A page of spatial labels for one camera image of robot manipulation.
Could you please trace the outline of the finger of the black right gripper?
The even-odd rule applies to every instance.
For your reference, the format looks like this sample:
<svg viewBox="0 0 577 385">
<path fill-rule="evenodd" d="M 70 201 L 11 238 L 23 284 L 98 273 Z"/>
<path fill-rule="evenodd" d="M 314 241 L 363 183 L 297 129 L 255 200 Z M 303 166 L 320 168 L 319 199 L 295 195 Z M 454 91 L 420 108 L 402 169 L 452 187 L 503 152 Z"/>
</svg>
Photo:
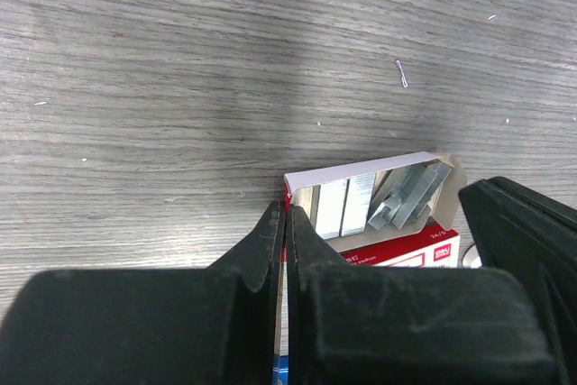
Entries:
<svg viewBox="0 0 577 385">
<path fill-rule="evenodd" d="M 576 382 L 576 211 L 511 179 L 482 179 L 459 199 L 483 266 L 524 287 L 549 340 L 554 384 Z"/>
</svg>

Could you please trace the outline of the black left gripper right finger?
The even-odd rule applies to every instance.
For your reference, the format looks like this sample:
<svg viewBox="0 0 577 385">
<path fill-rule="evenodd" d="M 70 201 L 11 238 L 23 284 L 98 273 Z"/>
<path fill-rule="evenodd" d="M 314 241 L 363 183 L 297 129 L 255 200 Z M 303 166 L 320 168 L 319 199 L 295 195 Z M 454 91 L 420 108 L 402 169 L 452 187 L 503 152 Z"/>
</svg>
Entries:
<svg viewBox="0 0 577 385">
<path fill-rule="evenodd" d="M 286 226 L 292 384 L 549 384 L 535 309 L 503 270 L 348 263 L 293 206 Z"/>
</svg>

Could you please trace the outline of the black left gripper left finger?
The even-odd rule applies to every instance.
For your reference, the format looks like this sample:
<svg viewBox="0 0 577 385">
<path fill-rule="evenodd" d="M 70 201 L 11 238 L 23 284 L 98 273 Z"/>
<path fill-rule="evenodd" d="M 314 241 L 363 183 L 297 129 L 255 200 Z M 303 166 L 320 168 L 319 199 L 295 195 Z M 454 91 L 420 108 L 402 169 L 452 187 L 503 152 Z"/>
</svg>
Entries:
<svg viewBox="0 0 577 385">
<path fill-rule="evenodd" d="M 273 384 L 285 206 L 204 269 L 46 270 L 1 324 L 4 384 Z"/>
</svg>

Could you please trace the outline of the silver staple strip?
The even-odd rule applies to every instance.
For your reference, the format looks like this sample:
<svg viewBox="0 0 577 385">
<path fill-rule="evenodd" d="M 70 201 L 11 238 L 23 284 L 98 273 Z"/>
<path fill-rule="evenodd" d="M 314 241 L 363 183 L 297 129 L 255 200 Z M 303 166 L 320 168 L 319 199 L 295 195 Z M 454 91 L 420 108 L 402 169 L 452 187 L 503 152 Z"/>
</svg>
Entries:
<svg viewBox="0 0 577 385">
<path fill-rule="evenodd" d="M 368 173 L 349 179 L 343 208 L 341 236 L 360 234 L 365 230 L 375 177 L 375 173 Z"/>
<path fill-rule="evenodd" d="M 346 179 L 321 184 L 318 188 L 315 229 L 325 240 L 340 233 L 346 189 Z"/>
</svg>

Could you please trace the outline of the red staple box sleeve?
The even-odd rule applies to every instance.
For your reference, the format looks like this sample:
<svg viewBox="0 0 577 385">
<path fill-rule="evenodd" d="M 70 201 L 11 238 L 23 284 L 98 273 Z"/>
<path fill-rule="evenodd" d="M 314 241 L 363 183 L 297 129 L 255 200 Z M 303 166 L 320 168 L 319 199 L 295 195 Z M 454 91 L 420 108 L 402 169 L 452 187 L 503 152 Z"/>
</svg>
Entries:
<svg viewBox="0 0 577 385">
<path fill-rule="evenodd" d="M 342 224 L 311 222 L 307 215 L 294 214 L 283 232 L 283 261 L 301 267 L 455 268 L 460 241 L 458 232 L 438 223 L 380 229 L 365 225 L 350 233 Z"/>
</svg>

